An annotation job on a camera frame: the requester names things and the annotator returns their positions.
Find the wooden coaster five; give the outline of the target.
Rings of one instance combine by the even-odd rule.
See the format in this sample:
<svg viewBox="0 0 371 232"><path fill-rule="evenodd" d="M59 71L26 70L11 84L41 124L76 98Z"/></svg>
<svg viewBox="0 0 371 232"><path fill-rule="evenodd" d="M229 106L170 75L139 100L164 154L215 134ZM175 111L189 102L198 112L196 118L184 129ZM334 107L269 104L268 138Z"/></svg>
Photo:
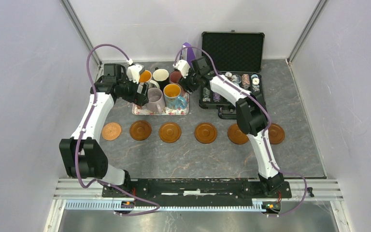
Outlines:
<svg viewBox="0 0 371 232"><path fill-rule="evenodd" d="M271 123L268 129L268 133L269 133L269 141L272 145L280 144L285 139L284 129L276 123Z"/></svg>

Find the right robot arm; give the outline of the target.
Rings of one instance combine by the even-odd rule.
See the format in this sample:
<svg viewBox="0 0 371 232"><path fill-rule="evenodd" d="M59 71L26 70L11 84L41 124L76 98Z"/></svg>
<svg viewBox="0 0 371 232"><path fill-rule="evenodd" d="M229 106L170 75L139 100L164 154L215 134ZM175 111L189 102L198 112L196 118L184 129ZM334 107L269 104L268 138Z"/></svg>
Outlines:
<svg viewBox="0 0 371 232"><path fill-rule="evenodd" d="M173 67L180 72L182 77L179 84L187 93L206 87L233 104L237 125L247 135L257 159L260 192L265 197L274 196L283 184L284 177L274 160L268 132L271 119L264 108L261 94L255 95L223 74L218 74L205 57L191 63L186 60L175 61Z"/></svg>

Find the blue mug orange inside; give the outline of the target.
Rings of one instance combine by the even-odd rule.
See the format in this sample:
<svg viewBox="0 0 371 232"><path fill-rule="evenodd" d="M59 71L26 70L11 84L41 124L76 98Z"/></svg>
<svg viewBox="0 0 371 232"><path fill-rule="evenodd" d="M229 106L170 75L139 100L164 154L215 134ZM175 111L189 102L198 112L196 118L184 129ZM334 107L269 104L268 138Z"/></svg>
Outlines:
<svg viewBox="0 0 371 232"><path fill-rule="evenodd" d="M185 109L188 106L187 100L182 96L181 88L177 84L166 85L163 94L169 109Z"/></svg>

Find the wooden coaster one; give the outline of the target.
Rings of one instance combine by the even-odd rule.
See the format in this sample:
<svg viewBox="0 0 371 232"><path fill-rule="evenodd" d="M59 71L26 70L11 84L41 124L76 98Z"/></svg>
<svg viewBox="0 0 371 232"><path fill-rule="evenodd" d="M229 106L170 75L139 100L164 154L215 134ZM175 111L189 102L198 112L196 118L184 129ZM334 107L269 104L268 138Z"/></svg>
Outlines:
<svg viewBox="0 0 371 232"><path fill-rule="evenodd" d="M129 133L130 136L137 141L143 141L147 139L152 132L151 124L145 120L138 120L132 123Z"/></svg>

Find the wooden coaster three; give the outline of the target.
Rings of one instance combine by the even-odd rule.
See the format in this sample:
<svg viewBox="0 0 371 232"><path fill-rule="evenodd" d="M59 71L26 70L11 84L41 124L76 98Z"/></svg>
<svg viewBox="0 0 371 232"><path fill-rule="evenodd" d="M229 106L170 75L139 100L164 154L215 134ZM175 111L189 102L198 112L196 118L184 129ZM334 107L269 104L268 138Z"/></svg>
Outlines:
<svg viewBox="0 0 371 232"><path fill-rule="evenodd" d="M160 127L158 134L163 142L174 143L181 137L182 131L177 123L167 122Z"/></svg>

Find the floral tray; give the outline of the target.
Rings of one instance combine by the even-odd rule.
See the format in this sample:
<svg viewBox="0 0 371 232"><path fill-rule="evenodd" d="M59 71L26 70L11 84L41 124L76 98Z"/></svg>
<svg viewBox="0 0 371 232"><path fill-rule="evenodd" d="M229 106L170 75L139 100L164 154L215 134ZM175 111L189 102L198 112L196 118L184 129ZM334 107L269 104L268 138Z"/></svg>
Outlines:
<svg viewBox="0 0 371 232"><path fill-rule="evenodd" d="M169 109L167 106L165 106L164 110L163 110L163 113L162 114L158 114L158 113L154 113L154 112L151 112L149 111L147 108L146 108L146 105L145 106L137 106L135 104L133 104L133 107L132 107L132 113L134 115L141 115L141 116L182 116L182 115L187 115L188 112L189 112L189 94L185 94L184 95L184 98L187 100L187 103L188 103L188 106L185 108L185 109Z"/></svg>

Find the wooden coaster two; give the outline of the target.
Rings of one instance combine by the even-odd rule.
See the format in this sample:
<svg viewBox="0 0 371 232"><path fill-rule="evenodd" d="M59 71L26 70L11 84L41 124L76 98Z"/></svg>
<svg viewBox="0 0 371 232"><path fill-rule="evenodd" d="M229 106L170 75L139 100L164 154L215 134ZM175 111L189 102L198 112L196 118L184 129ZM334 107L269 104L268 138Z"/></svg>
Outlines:
<svg viewBox="0 0 371 232"><path fill-rule="evenodd" d="M243 145L249 141L247 135L240 130L236 123L228 128L227 135L229 140L237 145Z"/></svg>

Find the woven rattan coaster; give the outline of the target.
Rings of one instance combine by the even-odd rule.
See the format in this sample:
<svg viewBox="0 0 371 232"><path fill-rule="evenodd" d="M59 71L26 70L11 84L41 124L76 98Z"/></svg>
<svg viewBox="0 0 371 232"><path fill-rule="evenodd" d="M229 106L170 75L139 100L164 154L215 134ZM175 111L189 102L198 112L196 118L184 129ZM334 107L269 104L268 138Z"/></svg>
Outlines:
<svg viewBox="0 0 371 232"><path fill-rule="evenodd" d="M111 141L118 138L121 135L121 132L122 128L120 124L116 122L111 122L103 127L101 135L105 140Z"/></svg>

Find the wooden coaster four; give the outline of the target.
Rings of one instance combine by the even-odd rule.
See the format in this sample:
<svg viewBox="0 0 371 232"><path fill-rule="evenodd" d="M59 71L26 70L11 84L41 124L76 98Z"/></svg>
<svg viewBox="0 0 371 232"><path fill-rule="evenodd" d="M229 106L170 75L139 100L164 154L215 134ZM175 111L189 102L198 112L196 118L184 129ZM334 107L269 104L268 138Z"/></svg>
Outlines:
<svg viewBox="0 0 371 232"><path fill-rule="evenodd" d="M195 138L202 144L209 144L216 140L217 129L211 123L200 123L195 127Z"/></svg>

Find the pink mug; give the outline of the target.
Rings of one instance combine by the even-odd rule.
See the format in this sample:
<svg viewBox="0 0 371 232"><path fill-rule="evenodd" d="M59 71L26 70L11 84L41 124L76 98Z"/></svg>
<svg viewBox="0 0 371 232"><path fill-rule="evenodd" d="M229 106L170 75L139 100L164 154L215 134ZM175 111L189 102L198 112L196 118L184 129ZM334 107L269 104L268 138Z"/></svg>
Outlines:
<svg viewBox="0 0 371 232"><path fill-rule="evenodd" d="M179 71L173 71L169 75L169 81L170 81L170 83L176 84L180 88L180 90L181 90L181 95L184 95L185 94L185 91L181 87L181 85L178 83L181 78L182 78L182 75L181 75L181 73Z"/></svg>

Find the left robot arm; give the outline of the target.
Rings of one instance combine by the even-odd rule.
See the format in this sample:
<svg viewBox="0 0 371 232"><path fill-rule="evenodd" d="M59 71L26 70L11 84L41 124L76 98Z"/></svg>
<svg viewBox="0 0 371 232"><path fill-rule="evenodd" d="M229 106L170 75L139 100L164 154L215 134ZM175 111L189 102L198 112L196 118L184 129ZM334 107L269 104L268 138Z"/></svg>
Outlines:
<svg viewBox="0 0 371 232"><path fill-rule="evenodd" d="M147 86L140 84L145 71L138 63L128 67L117 63L106 63L103 75L90 89L89 104L85 114L70 138L62 139L59 150L69 177L94 178L114 185L114 191L121 197L132 192L132 183L127 171L109 164L99 145L106 117L117 99L143 106L148 103Z"/></svg>

